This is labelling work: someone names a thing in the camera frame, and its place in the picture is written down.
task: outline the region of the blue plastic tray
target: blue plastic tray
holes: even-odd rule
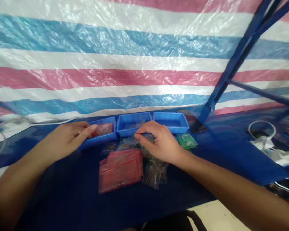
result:
[[[133,136],[138,128],[132,128],[132,126],[143,120],[146,122],[152,120],[150,112],[120,115],[118,119],[117,133],[120,137]]]
[[[154,112],[153,120],[167,126],[172,134],[183,134],[189,129],[183,113]]]
[[[98,144],[107,143],[107,142],[110,142],[110,141],[117,140],[118,136],[117,136],[117,133],[116,133],[116,119],[115,119],[115,117],[109,117],[109,118],[106,118],[106,119],[95,120],[95,121],[91,121],[91,122],[88,122],[88,123],[90,125],[93,125],[93,124],[105,124],[105,123],[110,123],[110,122],[113,122],[113,132],[112,133],[87,139],[87,140],[85,140],[83,142],[83,144],[79,147],[79,149],[85,149],[85,148],[88,148],[88,147],[91,147],[91,146],[95,146],[95,145],[98,145]]]

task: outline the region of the red plastic bag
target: red plastic bag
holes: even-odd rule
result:
[[[110,152],[107,159],[100,161],[99,193],[139,182],[142,176],[141,149]]]
[[[105,134],[113,133],[113,123],[98,124],[97,129],[91,134],[92,137],[97,137]]]

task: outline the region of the white stripe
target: white stripe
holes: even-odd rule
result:
[[[268,98],[265,98],[265,97],[229,100],[227,102],[217,103],[215,106],[215,109],[219,110],[219,109],[223,109],[226,107],[249,106],[249,105],[271,103],[271,102],[275,102],[275,101],[268,99]]]
[[[285,81],[257,81],[257,82],[247,82],[246,84],[257,87],[260,89],[268,89],[268,88],[279,88],[279,87],[289,87],[289,80]],[[225,92],[231,92],[231,91],[242,91],[244,89],[234,86],[234,85],[229,85]]]
[[[289,42],[289,22],[277,21],[260,39]]]
[[[228,59],[151,57],[26,51],[0,48],[0,67],[15,69],[119,69],[223,72]],[[247,59],[239,72],[289,69],[289,60]]]
[[[138,107],[132,109],[105,109],[96,111],[89,114],[81,114],[79,112],[66,112],[62,114],[51,114],[49,112],[37,113],[25,116],[28,120],[33,123],[41,123],[41,122],[50,122],[50,121],[57,121],[57,120],[66,120],[71,118],[88,118],[88,117],[97,117],[97,116],[110,116],[110,115],[119,115],[119,114],[126,114],[126,113],[137,113],[137,112],[145,112],[145,111],[156,111],[156,110],[165,110],[171,108],[181,108],[181,107],[193,107],[197,106],[197,104],[189,104],[189,105],[181,105],[181,106],[154,106],[154,107]],[[0,120],[5,121],[7,119],[13,119],[17,117],[15,114],[7,114],[1,115]]]
[[[183,13],[111,1],[0,0],[0,14],[158,34],[243,36],[253,14]],[[277,22],[265,39],[289,42],[289,23]]]
[[[260,89],[289,87],[288,81],[250,82],[251,86]],[[110,86],[110,87],[81,87],[65,90],[48,90],[43,88],[12,89],[0,88],[0,101],[9,102],[22,99],[45,101],[60,99],[66,102],[75,102],[89,98],[127,97],[136,95],[210,95],[214,86],[184,86],[184,85],[157,85],[157,86]],[[244,89],[229,85],[225,92],[242,91]]]

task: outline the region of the green packet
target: green packet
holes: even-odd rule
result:
[[[190,134],[178,134],[177,140],[182,148],[188,150],[198,146],[196,140]]]

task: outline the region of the floor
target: floor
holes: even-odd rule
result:
[[[192,207],[208,231],[250,231],[219,200]],[[194,231],[196,226],[190,219]]]

